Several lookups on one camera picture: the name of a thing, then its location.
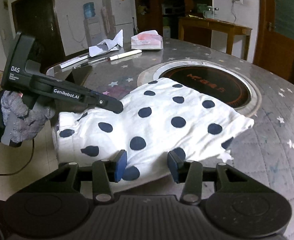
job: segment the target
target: power socket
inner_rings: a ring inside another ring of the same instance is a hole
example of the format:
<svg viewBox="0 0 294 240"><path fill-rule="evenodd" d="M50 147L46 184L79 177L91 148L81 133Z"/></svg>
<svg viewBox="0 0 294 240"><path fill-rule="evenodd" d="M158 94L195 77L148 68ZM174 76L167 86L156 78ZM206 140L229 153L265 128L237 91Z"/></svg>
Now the power socket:
<svg viewBox="0 0 294 240"><path fill-rule="evenodd" d="M243 4L243 0L231 0L231 2Z"/></svg>

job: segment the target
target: polka dot cloth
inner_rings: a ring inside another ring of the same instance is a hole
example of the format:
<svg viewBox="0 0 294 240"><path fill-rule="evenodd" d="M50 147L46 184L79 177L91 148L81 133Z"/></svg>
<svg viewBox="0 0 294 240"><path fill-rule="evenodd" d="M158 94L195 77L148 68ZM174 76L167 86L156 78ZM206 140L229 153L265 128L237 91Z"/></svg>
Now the polka dot cloth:
<svg viewBox="0 0 294 240"><path fill-rule="evenodd" d="M219 100L167 78L144 84L121 101L120 114L101 108L60 113L56 134L60 163L90 166L126 150L127 167L122 179L111 183L114 192L168 175L171 150L181 160L224 156L233 138L253 125Z"/></svg>

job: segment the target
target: wooden side table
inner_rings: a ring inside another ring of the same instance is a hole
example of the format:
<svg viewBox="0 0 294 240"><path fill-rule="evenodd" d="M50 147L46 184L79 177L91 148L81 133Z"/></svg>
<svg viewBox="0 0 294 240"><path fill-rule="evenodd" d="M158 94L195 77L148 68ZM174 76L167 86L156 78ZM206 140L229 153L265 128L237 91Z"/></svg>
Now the wooden side table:
<svg viewBox="0 0 294 240"><path fill-rule="evenodd" d="M219 31L228 34L226 53L231 55L234 45L235 35L245 35L245 51L244 60L248 59L248 51L250 44L251 28L212 19L196 18L196 17L180 17L179 18L179 39L184 40L184 27L199 27Z"/></svg>

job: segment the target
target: white refrigerator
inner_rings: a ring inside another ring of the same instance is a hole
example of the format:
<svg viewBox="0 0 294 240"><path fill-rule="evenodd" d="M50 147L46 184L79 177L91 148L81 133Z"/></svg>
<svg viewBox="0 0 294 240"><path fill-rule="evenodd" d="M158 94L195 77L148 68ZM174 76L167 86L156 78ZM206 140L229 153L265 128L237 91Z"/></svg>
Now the white refrigerator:
<svg viewBox="0 0 294 240"><path fill-rule="evenodd" d="M134 35L131 0L103 0L103 21L108 39L113 39L122 29L124 42Z"/></svg>

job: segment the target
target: pink tissue package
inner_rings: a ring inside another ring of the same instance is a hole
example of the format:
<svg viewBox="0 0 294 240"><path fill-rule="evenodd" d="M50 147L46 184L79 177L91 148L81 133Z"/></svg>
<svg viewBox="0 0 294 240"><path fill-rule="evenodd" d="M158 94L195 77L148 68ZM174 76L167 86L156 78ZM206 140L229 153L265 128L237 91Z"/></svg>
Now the pink tissue package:
<svg viewBox="0 0 294 240"><path fill-rule="evenodd" d="M131 37L131 49L163 49L162 36L157 31L141 32Z"/></svg>

